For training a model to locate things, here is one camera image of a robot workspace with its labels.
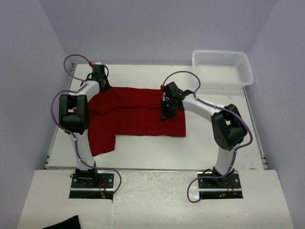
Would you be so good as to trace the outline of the red t-shirt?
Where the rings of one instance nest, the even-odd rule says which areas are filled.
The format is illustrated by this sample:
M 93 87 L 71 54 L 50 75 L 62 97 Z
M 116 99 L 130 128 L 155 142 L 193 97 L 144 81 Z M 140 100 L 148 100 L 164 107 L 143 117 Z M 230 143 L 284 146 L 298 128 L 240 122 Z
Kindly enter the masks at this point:
M 117 135 L 185 137 L 183 110 L 176 117 L 162 121 L 157 89 L 112 87 L 89 101 L 88 141 L 92 156 L 113 151 Z

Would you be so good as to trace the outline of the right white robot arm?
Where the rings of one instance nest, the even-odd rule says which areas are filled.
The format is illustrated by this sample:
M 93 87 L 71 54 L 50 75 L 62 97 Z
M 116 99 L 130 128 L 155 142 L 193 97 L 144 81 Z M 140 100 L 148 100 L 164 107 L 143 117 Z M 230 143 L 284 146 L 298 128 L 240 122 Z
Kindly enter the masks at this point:
M 178 111 L 189 111 L 209 121 L 212 125 L 213 137 L 219 147 L 218 156 L 212 174 L 209 176 L 217 187 L 229 183 L 234 172 L 234 152 L 243 142 L 248 130 L 241 121 L 240 113 L 233 104 L 228 106 L 212 105 L 195 97 L 190 90 L 181 90 L 175 82 L 161 85 L 163 98 L 160 100 L 161 121 L 177 116 Z

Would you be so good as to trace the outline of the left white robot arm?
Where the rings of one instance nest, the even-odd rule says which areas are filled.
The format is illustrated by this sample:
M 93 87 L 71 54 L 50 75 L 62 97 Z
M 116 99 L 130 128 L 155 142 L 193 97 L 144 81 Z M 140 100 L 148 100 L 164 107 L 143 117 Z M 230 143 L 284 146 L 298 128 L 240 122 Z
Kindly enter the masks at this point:
M 74 180 L 95 187 L 99 175 L 93 159 L 88 130 L 90 127 L 89 101 L 100 92 L 110 89 L 108 67 L 100 62 L 90 64 L 91 73 L 75 91 L 59 96 L 59 125 L 69 135 L 77 158 Z

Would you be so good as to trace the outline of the white plastic basket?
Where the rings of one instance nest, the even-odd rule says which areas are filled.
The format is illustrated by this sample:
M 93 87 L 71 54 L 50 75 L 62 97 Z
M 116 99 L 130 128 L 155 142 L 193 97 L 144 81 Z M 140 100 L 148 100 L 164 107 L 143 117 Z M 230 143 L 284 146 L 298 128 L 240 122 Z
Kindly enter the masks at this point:
M 195 50 L 192 68 L 203 89 L 241 90 L 254 82 L 250 61 L 243 52 Z

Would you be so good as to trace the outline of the black cloth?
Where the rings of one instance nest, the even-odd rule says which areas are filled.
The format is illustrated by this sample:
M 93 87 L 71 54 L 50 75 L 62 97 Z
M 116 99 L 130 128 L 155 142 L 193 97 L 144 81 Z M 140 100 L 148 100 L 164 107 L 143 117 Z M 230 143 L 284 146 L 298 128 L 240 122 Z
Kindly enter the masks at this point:
M 79 216 L 75 215 L 65 221 L 45 227 L 44 229 L 81 229 Z

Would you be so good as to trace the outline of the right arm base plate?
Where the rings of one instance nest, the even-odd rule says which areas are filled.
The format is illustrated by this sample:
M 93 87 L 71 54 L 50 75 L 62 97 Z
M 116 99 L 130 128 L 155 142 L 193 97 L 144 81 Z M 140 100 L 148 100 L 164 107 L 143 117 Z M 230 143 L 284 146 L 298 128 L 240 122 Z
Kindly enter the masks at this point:
M 199 179 L 199 195 L 205 199 L 242 199 L 242 186 L 237 171 L 223 179 Z

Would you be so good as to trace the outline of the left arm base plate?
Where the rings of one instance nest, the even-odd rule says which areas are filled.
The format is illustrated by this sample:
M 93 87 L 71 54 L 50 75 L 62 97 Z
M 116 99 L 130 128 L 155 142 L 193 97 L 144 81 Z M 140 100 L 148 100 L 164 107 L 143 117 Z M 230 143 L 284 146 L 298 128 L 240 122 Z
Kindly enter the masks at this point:
M 70 199 L 113 200 L 114 173 L 99 173 L 96 169 L 76 169 L 70 174 Z

